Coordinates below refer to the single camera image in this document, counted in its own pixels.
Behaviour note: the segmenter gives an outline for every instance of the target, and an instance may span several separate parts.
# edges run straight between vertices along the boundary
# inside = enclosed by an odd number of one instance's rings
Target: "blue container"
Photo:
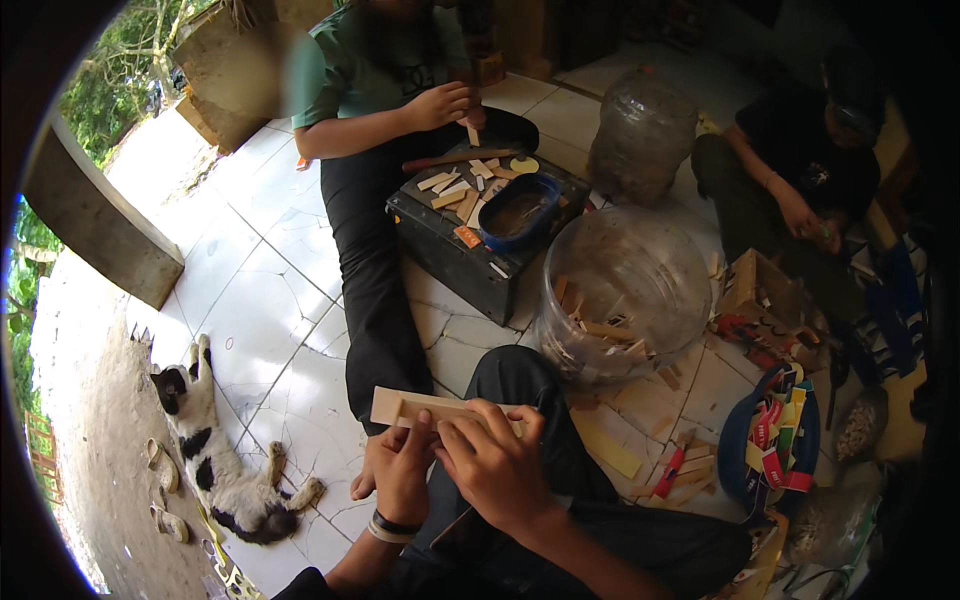
[[[767,384],[785,369],[785,366],[774,367],[763,375],[754,391],[736,403],[724,422],[723,431],[720,432],[720,444],[717,445],[717,476],[720,478],[720,486],[729,497],[743,504],[747,513],[754,508],[753,499],[747,496],[745,486],[750,419],[754,415],[756,404],[763,398]],[[804,413],[800,416],[800,426],[804,429],[804,436],[794,442],[793,455],[797,462],[792,470],[812,475],[820,452],[820,410],[813,392],[807,395]],[[785,491],[777,503],[778,511],[788,518],[792,517],[804,496],[804,492]]]
[[[493,217],[521,194],[531,192],[543,196],[546,205],[530,219],[523,231],[511,236],[497,236],[487,231]],[[560,193],[560,186],[546,175],[524,173],[515,177],[480,209],[480,214],[477,215],[480,237],[494,252],[517,252],[529,248],[550,230],[550,224],[560,208]]]

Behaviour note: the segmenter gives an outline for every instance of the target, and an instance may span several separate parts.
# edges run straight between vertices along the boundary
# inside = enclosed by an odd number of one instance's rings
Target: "hand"
[[[562,510],[540,468],[543,415],[524,405],[504,416],[481,398],[469,400],[467,410],[483,418],[492,435],[467,417],[442,420],[437,429],[444,447],[435,450],[437,458],[460,494],[490,525],[517,540],[529,537]],[[522,438],[516,437],[508,417],[526,423]]]
[[[463,82],[450,82],[422,92],[400,109],[412,132],[429,132],[467,117],[477,106],[476,91]]]
[[[821,235],[820,219],[813,213],[804,197],[780,176],[774,175],[767,187],[783,213],[783,221],[795,238]]]
[[[426,470],[438,438],[430,431],[430,412],[417,415],[413,427],[394,426],[367,440],[363,470],[350,484],[350,497],[361,500],[376,489],[376,509],[400,525],[421,525],[430,512]]]
[[[835,256],[840,253],[840,248],[843,245],[843,234],[840,232],[840,225],[836,222],[836,219],[825,219],[823,225],[827,228],[827,231],[829,231],[825,248],[827,252]]]

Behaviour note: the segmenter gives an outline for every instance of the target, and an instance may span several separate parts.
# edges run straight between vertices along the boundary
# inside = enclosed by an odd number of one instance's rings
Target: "black and white cat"
[[[160,405],[177,432],[180,454],[194,490],[209,514],[243,541],[266,544],[297,530],[296,511],[324,491],[310,477],[291,496],[278,491],[283,448],[271,442],[263,471],[244,468],[220,428],[213,399],[210,340],[190,346],[190,369],[173,365],[151,374]]]

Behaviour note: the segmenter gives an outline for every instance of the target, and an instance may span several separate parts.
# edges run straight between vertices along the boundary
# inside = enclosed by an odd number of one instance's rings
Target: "sandal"
[[[154,518],[156,530],[161,534],[170,534],[173,539],[186,543],[190,538],[190,531],[186,528],[186,521],[173,513],[167,513],[156,504],[150,505],[150,514]]]
[[[147,440],[147,467],[155,468],[156,476],[160,480],[160,485],[167,493],[177,491],[180,484],[180,474],[177,472],[177,465],[170,455],[163,449],[163,444],[151,438]]]

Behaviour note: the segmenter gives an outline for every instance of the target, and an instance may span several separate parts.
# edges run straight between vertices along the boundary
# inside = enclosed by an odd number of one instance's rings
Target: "black pants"
[[[553,368],[535,351],[523,346],[489,351],[473,373],[467,396],[536,406],[546,418],[540,460],[550,491],[572,496],[570,512],[591,537],[653,572],[677,598],[699,598],[720,589],[749,559],[750,538],[739,525],[618,504],[616,490],[577,435]],[[489,557],[477,557],[466,571],[449,564],[429,545],[469,504],[439,462],[428,490],[430,517],[404,551],[386,596],[426,597],[428,589],[438,588],[459,593],[469,580],[473,586],[498,587],[498,597],[594,597],[578,579],[512,540]]]
[[[504,110],[485,111],[486,132],[518,141],[531,154],[537,149],[540,134],[533,123]],[[440,156],[466,136],[462,126],[450,123],[321,162],[320,185],[344,279],[350,337],[347,396],[350,410],[370,435],[384,429],[370,423],[374,386],[433,394],[433,379],[403,289],[396,226],[385,212],[386,202],[410,179],[400,168],[404,162]]]
[[[716,206],[728,262],[750,248],[767,258],[778,256],[783,272],[804,279],[804,288],[825,315],[855,323],[865,314],[863,292],[846,265],[813,242],[790,234],[777,200],[750,177],[726,139],[713,134],[698,137],[690,166]]]

